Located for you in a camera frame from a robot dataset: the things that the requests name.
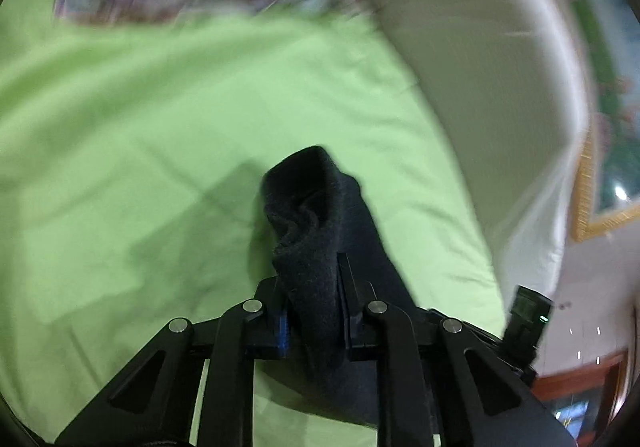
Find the dark navy pants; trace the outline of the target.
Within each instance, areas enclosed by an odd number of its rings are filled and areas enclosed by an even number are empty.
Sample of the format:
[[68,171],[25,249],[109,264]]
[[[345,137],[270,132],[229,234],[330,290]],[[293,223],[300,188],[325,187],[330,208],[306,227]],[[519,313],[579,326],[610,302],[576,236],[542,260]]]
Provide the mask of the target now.
[[282,282],[290,357],[267,372],[278,382],[348,421],[378,421],[373,363],[351,363],[338,301],[338,256],[356,282],[411,318],[418,308],[387,256],[358,181],[329,153],[309,147],[290,155],[262,180],[265,215],[276,234],[272,266]]

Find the red wooden glass cabinet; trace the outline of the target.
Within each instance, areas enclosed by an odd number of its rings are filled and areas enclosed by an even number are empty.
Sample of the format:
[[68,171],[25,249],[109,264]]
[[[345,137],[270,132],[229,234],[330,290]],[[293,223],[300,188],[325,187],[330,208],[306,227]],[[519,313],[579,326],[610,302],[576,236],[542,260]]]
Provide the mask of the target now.
[[577,446],[591,446],[622,407],[627,395],[628,357],[623,349],[535,381],[533,393]]

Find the gold framed picture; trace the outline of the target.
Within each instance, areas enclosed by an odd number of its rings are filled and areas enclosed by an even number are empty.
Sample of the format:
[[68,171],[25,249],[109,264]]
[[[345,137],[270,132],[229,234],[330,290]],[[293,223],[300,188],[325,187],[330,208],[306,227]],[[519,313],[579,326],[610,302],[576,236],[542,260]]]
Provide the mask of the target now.
[[578,162],[570,237],[599,237],[639,219],[639,99],[594,112]]

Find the light green bed sheet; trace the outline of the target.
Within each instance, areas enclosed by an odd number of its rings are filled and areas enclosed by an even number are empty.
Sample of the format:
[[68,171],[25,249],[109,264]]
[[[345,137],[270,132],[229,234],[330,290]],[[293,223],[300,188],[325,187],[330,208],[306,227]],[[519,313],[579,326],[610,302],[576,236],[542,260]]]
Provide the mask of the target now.
[[77,25],[1,6],[1,390],[55,438],[167,321],[271,271],[262,176],[325,147],[424,307],[504,309],[434,112],[361,18]]

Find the green striped blanket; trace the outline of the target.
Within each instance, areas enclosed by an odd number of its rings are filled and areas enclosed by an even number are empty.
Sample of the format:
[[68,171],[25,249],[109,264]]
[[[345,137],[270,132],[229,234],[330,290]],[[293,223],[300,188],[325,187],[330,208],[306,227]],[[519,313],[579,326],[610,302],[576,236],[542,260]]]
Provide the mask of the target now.
[[589,125],[566,0],[376,0],[464,176],[501,293],[552,295]]

